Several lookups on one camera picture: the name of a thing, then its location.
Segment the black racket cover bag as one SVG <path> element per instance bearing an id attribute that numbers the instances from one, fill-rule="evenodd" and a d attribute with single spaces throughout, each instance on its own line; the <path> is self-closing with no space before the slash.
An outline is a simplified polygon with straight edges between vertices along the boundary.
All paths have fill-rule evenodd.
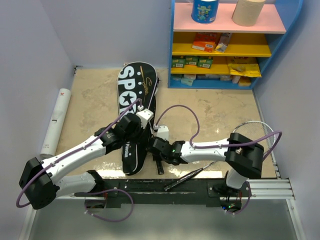
<path id="1" fill-rule="evenodd" d="M 123 111 L 136 99 L 142 100 L 144 109 L 156 112 L 156 93 L 159 84 L 157 71 L 147 62 L 126 64 L 117 77 L 118 113 Z M 137 142 L 126 142 L 122 146 L 122 171 L 127 176 L 137 174 L 144 165 L 147 156 L 146 147 L 153 136 L 152 119 Z"/>

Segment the white shuttlecock tube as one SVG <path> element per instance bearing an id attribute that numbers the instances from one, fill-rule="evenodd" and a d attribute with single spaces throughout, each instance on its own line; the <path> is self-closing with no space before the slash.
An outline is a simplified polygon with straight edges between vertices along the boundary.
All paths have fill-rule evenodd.
<path id="1" fill-rule="evenodd" d="M 43 159 L 55 156 L 70 99 L 71 91 L 66 88 L 61 88 L 57 95 L 56 103 L 40 151 L 40 156 Z"/>

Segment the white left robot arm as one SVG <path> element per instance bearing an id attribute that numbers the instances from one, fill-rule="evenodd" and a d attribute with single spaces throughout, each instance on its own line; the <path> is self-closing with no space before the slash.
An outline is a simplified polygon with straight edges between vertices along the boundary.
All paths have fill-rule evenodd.
<path id="1" fill-rule="evenodd" d="M 66 152 L 43 161 L 36 157 L 29 159 L 19 180 L 29 205 L 35 210 L 42 209 L 63 193 L 99 196 L 104 190 L 104 184 L 94 171 L 72 178 L 67 175 L 91 160 L 122 148 L 128 142 L 139 141 L 153 117 L 153 112 L 147 109 L 135 114 L 129 113 L 115 123 L 100 128 L 87 140 Z"/>

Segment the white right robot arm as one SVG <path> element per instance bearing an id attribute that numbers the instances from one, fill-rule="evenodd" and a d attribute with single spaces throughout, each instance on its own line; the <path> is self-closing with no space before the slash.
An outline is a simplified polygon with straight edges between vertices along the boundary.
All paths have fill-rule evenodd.
<path id="1" fill-rule="evenodd" d="M 149 141 L 147 151 L 171 165 L 189 164 L 197 161 L 226 162 L 231 166 L 223 183 L 223 192 L 235 196 L 248 179 L 262 176 L 264 147 L 240 133 L 213 142 L 175 141 L 169 143 L 161 137 Z"/>

